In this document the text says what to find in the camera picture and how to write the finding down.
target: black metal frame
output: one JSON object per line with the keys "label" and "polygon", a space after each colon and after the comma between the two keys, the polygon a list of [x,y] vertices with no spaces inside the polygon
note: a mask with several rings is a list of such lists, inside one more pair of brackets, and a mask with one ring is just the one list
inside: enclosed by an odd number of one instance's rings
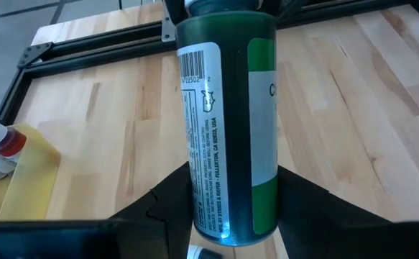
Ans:
{"label": "black metal frame", "polygon": [[[293,17],[279,21],[278,29],[403,4],[412,4],[419,12],[419,0],[331,1],[304,6]],[[13,124],[34,78],[175,50],[175,42],[162,42],[161,27],[161,22],[153,22],[76,40],[28,47],[0,105],[0,123]]]}

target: yellow tray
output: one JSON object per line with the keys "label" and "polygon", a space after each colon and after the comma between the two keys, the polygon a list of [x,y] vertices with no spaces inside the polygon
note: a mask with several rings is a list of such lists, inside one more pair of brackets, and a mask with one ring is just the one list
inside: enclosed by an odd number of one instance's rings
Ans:
{"label": "yellow tray", "polygon": [[12,126],[26,135],[16,170],[0,180],[0,220],[44,219],[60,162],[60,153],[33,127]]}

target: green label stripe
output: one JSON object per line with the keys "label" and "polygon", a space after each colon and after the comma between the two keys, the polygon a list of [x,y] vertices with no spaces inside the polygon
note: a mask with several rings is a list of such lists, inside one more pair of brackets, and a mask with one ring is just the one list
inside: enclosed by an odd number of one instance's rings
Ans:
{"label": "green label stripe", "polygon": [[249,71],[275,70],[275,41],[255,38],[247,46]]}
{"label": "green label stripe", "polygon": [[252,187],[252,213],[254,232],[258,235],[271,231],[276,226],[277,180]]}

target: wooden table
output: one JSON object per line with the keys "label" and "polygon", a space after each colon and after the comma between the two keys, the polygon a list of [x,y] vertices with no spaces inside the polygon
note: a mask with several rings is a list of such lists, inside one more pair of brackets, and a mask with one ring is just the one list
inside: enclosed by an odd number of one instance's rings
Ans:
{"label": "wooden table", "polygon": [[[40,28],[34,44],[161,19],[160,4]],[[387,219],[419,219],[419,14],[411,6],[277,32],[280,165]],[[100,219],[187,160],[174,52],[33,81],[16,122],[62,153],[48,219]],[[285,258],[279,233],[227,258]]]}

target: green spray can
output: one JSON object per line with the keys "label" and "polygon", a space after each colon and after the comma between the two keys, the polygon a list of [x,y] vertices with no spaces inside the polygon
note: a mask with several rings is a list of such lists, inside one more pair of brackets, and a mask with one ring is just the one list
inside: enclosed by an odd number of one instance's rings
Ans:
{"label": "green spray can", "polygon": [[251,245],[277,226],[275,18],[257,2],[214,3],[186,4],[176,34],[194,225]]}

